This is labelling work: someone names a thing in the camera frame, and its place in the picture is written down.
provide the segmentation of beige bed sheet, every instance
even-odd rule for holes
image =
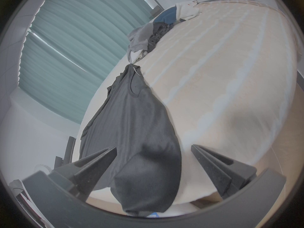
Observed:
[[[284,15],[259,2],[197,5],[201,14],[176,25],[144,59],[146,83],[168,110],[182,150],[174,204],[208,196],[215,187],[191,153],[192,144],[255,164],[281,130],[293,99],[297,44]],[[120,60],[91,100],[76,139],[128,64]],[[117,203],[109,188],[91,197]]]

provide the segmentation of green curtain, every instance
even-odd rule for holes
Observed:
[[[126,35],[150,21],[144,0],[46,0],[22,50],[19,86],[81,123],[94,93],[125,55]]]

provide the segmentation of curtain fold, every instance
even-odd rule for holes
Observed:
[[[19,86],[81,123],[94,93],[125,55],[126,35],[150,21],[144,0],[46,0],[22,50]]]

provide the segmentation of blue cloth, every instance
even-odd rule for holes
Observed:
[[[176,21],[176,6],[163,11],[154,22],[165,22],[168,25]]]

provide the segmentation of dark gray t-shirt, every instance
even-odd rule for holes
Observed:
[[[164,212],[177,194],[180,146],[165,106],[129,64],[108,88],[108,97],[83,131],[80,157],[108,147],[117,157],[94,190],[110,187],[123,210]]]

